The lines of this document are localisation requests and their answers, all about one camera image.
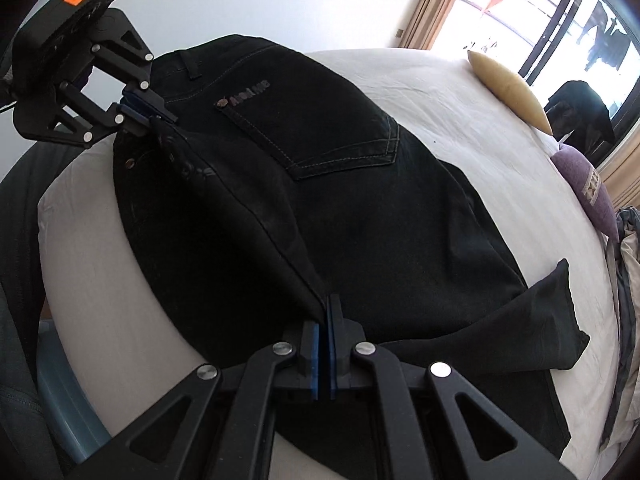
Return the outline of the black denim pants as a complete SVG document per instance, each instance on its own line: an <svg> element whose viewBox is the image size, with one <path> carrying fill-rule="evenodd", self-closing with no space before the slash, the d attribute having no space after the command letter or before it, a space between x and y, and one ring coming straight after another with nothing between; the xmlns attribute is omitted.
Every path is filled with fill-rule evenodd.
<svg viewBox="0 0 640 480"><path fill-rule="evenodd" d="M526 283L465 174L354 84L262 38L157 58L168 119L114 142L122 225L171 323L242 363L326 315L401 361L451 365L553 456L570 430L552 370L589 338L568 264Z"/></svg>

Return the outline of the beige grey folded duvet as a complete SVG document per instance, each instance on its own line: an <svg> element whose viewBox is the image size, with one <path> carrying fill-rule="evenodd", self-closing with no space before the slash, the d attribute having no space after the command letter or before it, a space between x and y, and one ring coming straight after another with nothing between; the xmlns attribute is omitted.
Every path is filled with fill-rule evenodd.
<svg viewBox="0 0 640 480"><path fill-rule="evenodd" d="M618 325L618 364L600 450L627 442L639 423L639 209L616 214L618 241L605 248Z"/></svg>

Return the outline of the white bed mattress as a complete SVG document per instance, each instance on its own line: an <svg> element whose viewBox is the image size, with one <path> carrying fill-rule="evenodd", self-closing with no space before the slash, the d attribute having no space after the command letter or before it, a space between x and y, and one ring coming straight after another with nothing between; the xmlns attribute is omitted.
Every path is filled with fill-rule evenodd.
<svg viewBox="0 0 640 480"><path fill-rule="evenodd" d="M618 363L618 325L605 244L552 164L555 142L515 116L474 75L405 49L328 51L316 60L356 84L480 194L526 281L566 260L579 327L590 341L553 373L570 443L562 463L597 479ZM76 157L38 205L42 279L67 361L93 411L118 434L201 363L157 303L117 210L113 142Z"/></svg>

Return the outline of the person leg dark trousers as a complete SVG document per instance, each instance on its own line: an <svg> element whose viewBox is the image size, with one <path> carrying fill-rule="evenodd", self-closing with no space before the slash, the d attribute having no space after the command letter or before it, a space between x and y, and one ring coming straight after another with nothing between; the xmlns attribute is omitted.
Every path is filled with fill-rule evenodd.
<svg viewBox="0 0 640 480"><path fill-rule="evenodd" d="M44 292L38 203L81 148L35 143L1 181L1 477L62 479L74 468L54 443L37 389Z"/></svg>

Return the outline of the purple patterned pillow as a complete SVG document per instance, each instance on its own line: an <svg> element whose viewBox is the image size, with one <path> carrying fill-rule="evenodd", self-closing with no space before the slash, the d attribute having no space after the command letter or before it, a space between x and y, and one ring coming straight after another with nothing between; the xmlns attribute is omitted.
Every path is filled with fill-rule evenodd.
<svg viewBox="0 0 640 480"><path fill-rule="evenodd" d="M551 156L551 161L573 190L594 228L617 242L620 238L612 200L597 169L584 154L564 143Z"/></svg>

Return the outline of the right beige curtain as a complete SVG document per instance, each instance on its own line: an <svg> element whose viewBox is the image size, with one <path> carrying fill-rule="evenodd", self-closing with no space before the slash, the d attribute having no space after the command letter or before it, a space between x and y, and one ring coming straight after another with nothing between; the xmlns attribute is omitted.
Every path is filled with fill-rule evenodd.
<svg viewBox="0 0 640 480"><path fill-rule="evenodd" d="M638 122L602 162L599 171L615 210L627 206L639 207L640 125Z"/></svg>

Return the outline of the beige curtain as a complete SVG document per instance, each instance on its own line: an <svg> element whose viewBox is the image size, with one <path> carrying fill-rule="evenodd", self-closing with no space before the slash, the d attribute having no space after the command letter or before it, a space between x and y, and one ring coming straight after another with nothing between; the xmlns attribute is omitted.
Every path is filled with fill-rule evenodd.
<svg viewBox="0 0 640 480"><path fill-rule="evenodd" d="M638 122L602 162L599 171L615 210L627 206L639 207L640 125Z"/></svg>
<svg viewBox="0 0 640 480"><path fill-rule="evenodd" d="M398 47L431 50L456 1L418 0L402 30Z"/></svg>

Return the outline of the left beige curtain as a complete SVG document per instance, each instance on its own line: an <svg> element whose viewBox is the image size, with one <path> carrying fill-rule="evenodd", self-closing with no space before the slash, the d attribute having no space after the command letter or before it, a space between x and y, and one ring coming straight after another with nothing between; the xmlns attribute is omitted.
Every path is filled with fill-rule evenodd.
<svg viewBox="0 0 640 480"><path fill-rule="evenodd" d="M456 1L418 0L402 30L398 47L431 50Z"/></svg>

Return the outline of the black clothes on chair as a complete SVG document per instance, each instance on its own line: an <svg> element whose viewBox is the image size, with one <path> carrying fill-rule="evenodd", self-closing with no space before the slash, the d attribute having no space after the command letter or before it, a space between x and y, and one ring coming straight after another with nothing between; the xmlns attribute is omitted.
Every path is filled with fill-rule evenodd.
<svg viewBox="0 0 640 480"><path fill-rule="evenodd" d="M600 96L583 80L569 80L556 90L544 112L557 141L576 148L599 166L615 143L610 112Z"/></svg>

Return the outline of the yellow pillow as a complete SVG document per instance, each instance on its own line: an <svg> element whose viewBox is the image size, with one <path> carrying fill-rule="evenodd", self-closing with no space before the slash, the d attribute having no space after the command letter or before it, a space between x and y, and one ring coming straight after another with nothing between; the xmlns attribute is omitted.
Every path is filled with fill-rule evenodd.
<svg viewBox="0 0 640 480"><path fill-rule="evenodd" d="M468 61L484 86L523 122L552 135L547 115L529 85L517 73L486 54L469 50Z"/></svg>

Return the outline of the hanging dark clothes outside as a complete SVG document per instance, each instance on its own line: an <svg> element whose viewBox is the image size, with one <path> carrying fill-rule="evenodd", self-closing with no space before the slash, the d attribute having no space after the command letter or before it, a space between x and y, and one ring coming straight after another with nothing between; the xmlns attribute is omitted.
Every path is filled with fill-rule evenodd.
<svg viewBox="0 0 640 480"><path fill-rule="evenodd" d="M593 29L596 31L596 39L587 54L586 72L589 72L598 61L616 70L622 66L631 40L626 32L617 27L617 24L616 16L610 18L603 3L598 1L577 39L577 43L580 44L588 32Z"/></svg>

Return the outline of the blue grey bed frame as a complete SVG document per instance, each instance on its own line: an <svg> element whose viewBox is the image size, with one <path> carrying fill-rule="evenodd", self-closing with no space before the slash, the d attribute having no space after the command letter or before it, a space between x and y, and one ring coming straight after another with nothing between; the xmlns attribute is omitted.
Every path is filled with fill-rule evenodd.
<svg viewBox="0 0 640 480"><path fill-rule="evenodd" d="M52 320L39 322L37 382L44 417L76 464L111 440L77 381Z"/></svg>

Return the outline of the black sliding door frame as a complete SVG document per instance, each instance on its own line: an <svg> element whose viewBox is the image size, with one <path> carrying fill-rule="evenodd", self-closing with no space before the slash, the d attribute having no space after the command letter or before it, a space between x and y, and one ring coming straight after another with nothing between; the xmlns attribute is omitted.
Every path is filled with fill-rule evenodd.
<svg viewBox="0 0 640 480"><path fill-rule="evenodd" d="M616 16L617 27L631 40L619 70L598 61L589 72L585 71L596 31L588 32L580 44L577 39L598 1L610 18ZM521 74L543 103L569 80L583 80L597 92L610 112L615 133L615 143L606 150L604 162L639 118L639 37L606 0L564 0L561 8L563 14L555 20L555 29L548 35L544 48L536 60L522 66Z"/></svg>

